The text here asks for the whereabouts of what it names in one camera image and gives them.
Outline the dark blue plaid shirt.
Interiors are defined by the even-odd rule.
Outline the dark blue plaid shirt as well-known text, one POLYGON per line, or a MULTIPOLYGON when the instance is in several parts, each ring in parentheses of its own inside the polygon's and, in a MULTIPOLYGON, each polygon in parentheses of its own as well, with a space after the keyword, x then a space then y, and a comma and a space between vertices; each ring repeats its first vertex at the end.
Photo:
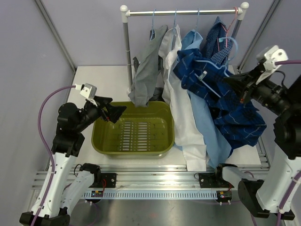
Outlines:
POLYGON ((173 69, 181 80, 181 87, 204 99, 209 107, 215 126, 228 141, 232 149, 245 145, 255 146, 266 129, 266 123, 251 102, 242 104, 233 89, 223 79, 223 70, 197 60, 202 57, 197 48, 179 50, 178 63, 173 69), (200 80, 209 85, 218 97, 200 80))

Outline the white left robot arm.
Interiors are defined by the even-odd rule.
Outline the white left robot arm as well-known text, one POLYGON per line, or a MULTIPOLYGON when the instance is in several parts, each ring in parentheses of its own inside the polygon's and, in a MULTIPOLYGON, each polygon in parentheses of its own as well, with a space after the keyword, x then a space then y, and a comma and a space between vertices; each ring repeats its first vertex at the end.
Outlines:
POLYGON ((111 102, 110 97, 95 96, 86 100, 81 109, 74 103, 65 103, 59 108, 56 135, 50 149, 50 169, 32 209, 20 216, 22 225, 67 226, 83 193, 89 187, 100 185, 101 169, 91 163, 80 167, 69 186, 66 181, 85 140, 82 132, 98 119, 116 123, 126 110, 126 106, 113 106, 111 102))

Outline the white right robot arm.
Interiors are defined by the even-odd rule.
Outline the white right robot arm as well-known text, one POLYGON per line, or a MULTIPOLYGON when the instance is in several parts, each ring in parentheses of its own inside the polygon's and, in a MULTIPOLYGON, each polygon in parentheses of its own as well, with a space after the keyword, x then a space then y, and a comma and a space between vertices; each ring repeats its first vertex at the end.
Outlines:
POLYGON ((270 80, 257 83, 251 73, 225 80, 242 103, 253 99, 277 115, 273 124, 276 144, 264 180, 243 173, 235 165, 219 164, 214 183, 236 188, 240 201, 254 217, 267 218, 274 213, 277 224, 281 220, 294 220, 291 203, 301 185, 301 79, 297 78, 288 89, 270 80))

